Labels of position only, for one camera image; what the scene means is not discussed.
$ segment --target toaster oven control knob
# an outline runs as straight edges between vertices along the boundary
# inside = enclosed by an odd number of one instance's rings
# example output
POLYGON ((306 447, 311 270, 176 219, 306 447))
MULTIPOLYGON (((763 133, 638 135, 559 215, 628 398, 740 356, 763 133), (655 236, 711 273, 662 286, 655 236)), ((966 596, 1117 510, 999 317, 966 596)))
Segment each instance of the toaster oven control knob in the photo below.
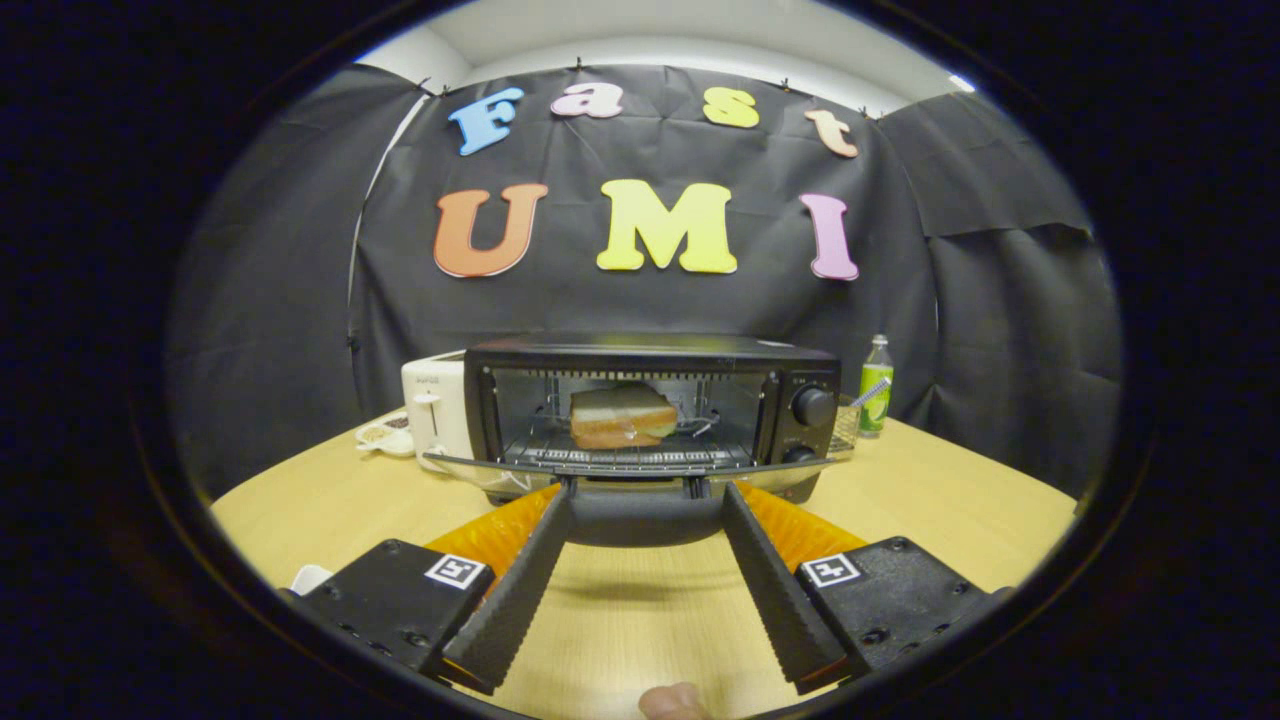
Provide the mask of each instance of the toaster oven control knob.
POLYGON ((803 445, 792 447, 782 456, 783 462, 805 462, 817 459, 818 454, 803 445))
POLYGON ((806 428, 826 425, 836 418, 836 396, 819 387, 806 387, 791 401, 791 411, 806 428))

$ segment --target finger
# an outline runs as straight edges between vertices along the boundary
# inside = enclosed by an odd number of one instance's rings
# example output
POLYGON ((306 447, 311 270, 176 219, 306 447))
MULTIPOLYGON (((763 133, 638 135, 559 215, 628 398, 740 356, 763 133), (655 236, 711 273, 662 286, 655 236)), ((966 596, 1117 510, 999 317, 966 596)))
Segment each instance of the finger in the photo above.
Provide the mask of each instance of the finger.
POLYGON ((698 689, 690 683, 658 687, 640 696, 640 712, 648 720, 710 720, 698 702, 698 689))

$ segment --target sandwich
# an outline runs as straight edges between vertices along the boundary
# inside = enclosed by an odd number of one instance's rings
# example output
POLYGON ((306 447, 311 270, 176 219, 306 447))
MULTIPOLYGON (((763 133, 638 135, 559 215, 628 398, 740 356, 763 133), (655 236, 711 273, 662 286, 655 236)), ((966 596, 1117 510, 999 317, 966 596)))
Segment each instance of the sandwich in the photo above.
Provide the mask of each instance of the sandwich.
POLYGON ((676 406, 644 383, 570 396, 570 434, 582 450, 648 447, 676 430, 676 406))

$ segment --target black backdrop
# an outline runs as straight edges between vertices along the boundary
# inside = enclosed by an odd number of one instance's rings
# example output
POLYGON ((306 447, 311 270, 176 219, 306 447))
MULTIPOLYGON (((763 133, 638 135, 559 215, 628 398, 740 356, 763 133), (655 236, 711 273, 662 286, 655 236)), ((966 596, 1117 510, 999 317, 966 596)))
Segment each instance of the black backdrop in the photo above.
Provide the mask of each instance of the black backdrop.
POLYGON ((1102 252, 1048 158, 983 100, 942 96, 877 122, 759 81, 646 65, 502 78, 411 115, 422 97, 348 67, 282 114, 210 201, 178 274, 166 375, 174 434, 211 495, 399 406, 403 363, 540 329, 794 342, 838 355, 850 393, 883 332, 892 416, 1073 496, 1101 471, 1120 377, 1102 252), (622 87, 622 113, 553 115, 581 82, 622 87), (710 123, 701 95, 716 86, 750 92, 759 124, 710 123), (507 87, 525 91, 511 135, 460 155, 448 115, 507 87), (809 109, 847 123, 859 156, 831 152, 809 109), (598 269, 600 186, 623 178, 668 208, 691 183, 728 187, 737 270, 598 269), (506 224, 502 188, 529 182, 549 192, 517 265, 489 278, 435 266, 436 200, 488 191, 472 233, 488 247, 506 224), (806 192, 849 206, 858 279, 809 270, 806 192))

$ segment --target green bottle label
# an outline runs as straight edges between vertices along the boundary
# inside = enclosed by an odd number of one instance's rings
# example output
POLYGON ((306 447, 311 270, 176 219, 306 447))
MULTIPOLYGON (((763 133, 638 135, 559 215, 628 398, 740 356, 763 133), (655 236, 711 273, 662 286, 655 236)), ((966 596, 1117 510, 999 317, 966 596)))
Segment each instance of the green bottle label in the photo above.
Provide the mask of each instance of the green bottle label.
MULTIPOLYGON (((863 380, 858 395, 869 391, 881 378, 888 378, 892 382, 893 368, 888 365, 863 365, 863 380)), ((878 433, 884 428, 884 418, 888 415, 890 392, 892 392, 891 387, 884 388, 884 392, 868 400, 867 405, 863 405, 863 416, 858 421, 859 429, 878 433)))

